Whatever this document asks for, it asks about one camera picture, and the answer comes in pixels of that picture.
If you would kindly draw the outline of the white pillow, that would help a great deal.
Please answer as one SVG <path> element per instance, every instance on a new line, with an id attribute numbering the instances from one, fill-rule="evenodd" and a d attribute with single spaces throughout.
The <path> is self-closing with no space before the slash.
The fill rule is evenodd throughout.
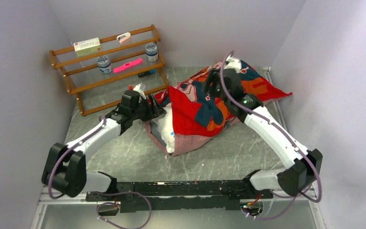
<path id="1" fill-rule="evenodd" d="M 175 151 L 173 112 L 171 107 L 164 109 L 166 114 L 150 121 L 151 133 L 164 146 L 168 154 L 173 154 Z"/>

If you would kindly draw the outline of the pink red patterned pillowcase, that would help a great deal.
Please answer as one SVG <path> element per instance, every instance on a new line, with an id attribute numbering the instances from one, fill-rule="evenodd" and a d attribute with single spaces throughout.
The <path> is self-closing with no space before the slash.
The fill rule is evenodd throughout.
<path id="1" fill-rule="evenodd" d="M 151 133 L 150 121 L 145 123 L 149 138 L 167 156 L 178 156 L 196 150 L 218 135 L 224 129 L 239 122 L 228 111 L 224 102 L 204 92 L 204 81 L 212 69 L 219 68 L 221 62 L 200 70 L 185 81 L 154 95 L 163 107 L 171 107 L 175 151 L 168 154 Z"/>

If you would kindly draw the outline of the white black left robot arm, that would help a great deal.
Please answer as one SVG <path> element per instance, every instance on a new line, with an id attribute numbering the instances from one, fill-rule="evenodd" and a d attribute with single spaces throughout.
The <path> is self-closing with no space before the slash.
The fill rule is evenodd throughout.
<path id="1" fill-rule="evenodd" d="M 155 97 L 140 89 L 127 90 L 116 108 L 100 117 L 99 123 L 79 138 L 49 149 L 41 181 L 50 198 L 76 197 L 96 192 L 104 200 L 116 197 L 117 179 L 104 172 L 87 172 L 90 158 L 109 141 L 121 136 L 136 120 L 148 122 L 166 114 Z"/>

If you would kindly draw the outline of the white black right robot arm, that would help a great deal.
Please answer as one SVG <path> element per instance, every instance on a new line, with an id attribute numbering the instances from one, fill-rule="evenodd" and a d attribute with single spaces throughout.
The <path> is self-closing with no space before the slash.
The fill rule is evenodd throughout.
<path id="1" fill-rule="evenodd" d="M 320 182 L 323 156 L 295 140 L 269 113 L 255 95 L 246 93 L 241 77 L 233 69 L 213 68 L 205 80 L 204 90 L 220 98 L 228 111 L 253 129 L 276 153 L 283 168 L 254 171 L 244 179 L 243 192 L 249 198 L 262 190 L 278 189 L 290 197 L 305 196 L 309 186 Z"/>

